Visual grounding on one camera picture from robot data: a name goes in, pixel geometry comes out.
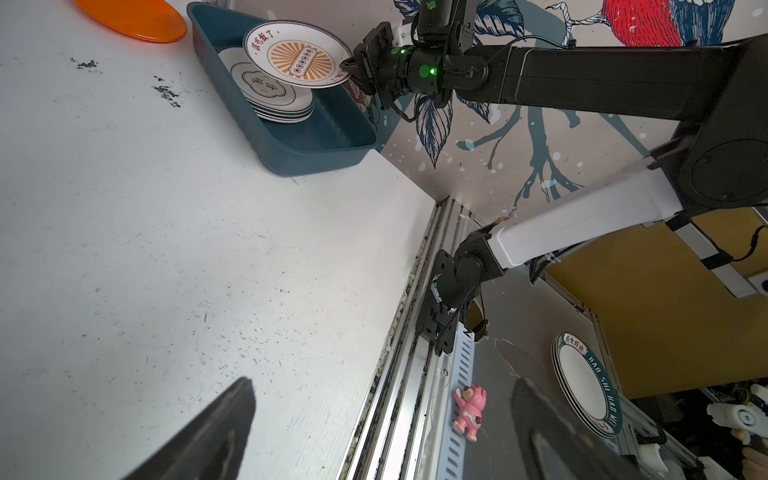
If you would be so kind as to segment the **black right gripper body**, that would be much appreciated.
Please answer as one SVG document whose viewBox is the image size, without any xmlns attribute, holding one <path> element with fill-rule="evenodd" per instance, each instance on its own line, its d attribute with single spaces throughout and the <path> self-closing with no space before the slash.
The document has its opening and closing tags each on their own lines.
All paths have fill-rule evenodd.
<svg viewBox="0 0 768 480">
<path fill-rule="evenodd" d="M 403 110 L 400 98 L 419 91 L 418 52 L 409 27 L 402 37 L 399 27 L 381 22 L 354 49 L 353 79 L 384 108 Z"/>
</svg>

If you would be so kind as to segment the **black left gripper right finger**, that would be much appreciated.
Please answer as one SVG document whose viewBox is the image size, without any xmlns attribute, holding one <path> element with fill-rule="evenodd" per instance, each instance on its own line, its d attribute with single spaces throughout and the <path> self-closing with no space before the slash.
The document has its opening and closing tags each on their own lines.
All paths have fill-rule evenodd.
<svg viewBox="0 0 768 480">
<path fill-rule="evenodd" d="M 529 479 L 640 479 L 638 468 L 551 401 L 527 378 L 515 380 L 510 413 Z"/>
</svg>

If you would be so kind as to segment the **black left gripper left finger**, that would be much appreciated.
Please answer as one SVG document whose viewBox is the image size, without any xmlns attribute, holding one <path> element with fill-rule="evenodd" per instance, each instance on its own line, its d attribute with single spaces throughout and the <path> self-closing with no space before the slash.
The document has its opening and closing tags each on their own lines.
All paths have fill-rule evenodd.
<svg viewBox="0 0 768 480">
<path fill-rule="evenodd" d="M 252 381 L 235 380 L 129 479 L 236 479 L 256 412 Z"/>
</svg>

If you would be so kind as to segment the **teal rim plate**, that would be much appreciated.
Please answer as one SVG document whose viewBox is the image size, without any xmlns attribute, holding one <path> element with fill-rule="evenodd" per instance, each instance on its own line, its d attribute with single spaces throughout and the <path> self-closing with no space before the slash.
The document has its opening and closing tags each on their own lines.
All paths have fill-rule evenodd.
<svg viewBox="0 0 768 480">
<path fill-rule="evenodd" d="M 553 340 L 551 358 L 557 381 L 577 417 L 596 435 L 616 437 L 623 428 L 619 395 L 595 351 L 564 332 Z"/>
</svg>

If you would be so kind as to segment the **white plate cloud emblem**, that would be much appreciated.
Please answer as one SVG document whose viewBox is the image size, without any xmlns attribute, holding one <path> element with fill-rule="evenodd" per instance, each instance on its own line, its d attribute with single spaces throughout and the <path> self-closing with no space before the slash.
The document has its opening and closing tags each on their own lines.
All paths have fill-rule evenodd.
<svg viewBox="0 0 768 480">
<path fill-rule="evenodd" d="M 315 110 L 309 89 L 281 82 L 254 65 L 242 47 L 228 47 L 219 59 L 261 119 L 295 124 L 308 120 Z"/>
</svg>

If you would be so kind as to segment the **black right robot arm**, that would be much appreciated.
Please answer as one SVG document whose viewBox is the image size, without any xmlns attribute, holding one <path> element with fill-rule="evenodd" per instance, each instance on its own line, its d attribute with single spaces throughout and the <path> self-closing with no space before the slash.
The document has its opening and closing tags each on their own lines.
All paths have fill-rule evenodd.
<svg viewBox="0 0 768 480">
<path fill-rule="evenodd" d="M 452 319 L 482 283 L 545 254 L 680 213 L 766 201 L 765 35 L 712 46 L 476 46 L 474 10 L 468 1 L 423 2 L 413 43 L 398 45 L 383 22 L 342 70 L 387 108 L 410 93 L 437 105 L 458 94 L 490 104 L 674 120 L 678 130 L 602 183 L 472 233 L 436 261 L 426 316 Z"/>
</svg>

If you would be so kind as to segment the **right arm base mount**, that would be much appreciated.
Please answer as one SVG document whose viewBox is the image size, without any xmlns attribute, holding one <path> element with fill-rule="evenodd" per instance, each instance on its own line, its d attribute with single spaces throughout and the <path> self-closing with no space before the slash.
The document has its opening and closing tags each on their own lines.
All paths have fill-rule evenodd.
<svg viewBox="0 0 768 480">
<path fill-rule="evenodd" d="M 416 333 L 425 338 L 439 357 L 454 349 L 454 337 L 463 325 L 477 342 L 487 335 L 487 319 L 476 299 L 481 294 L 485 265 L 475 252 L 457 258 L 440 250 L 429 274 Z"/>
</svg>

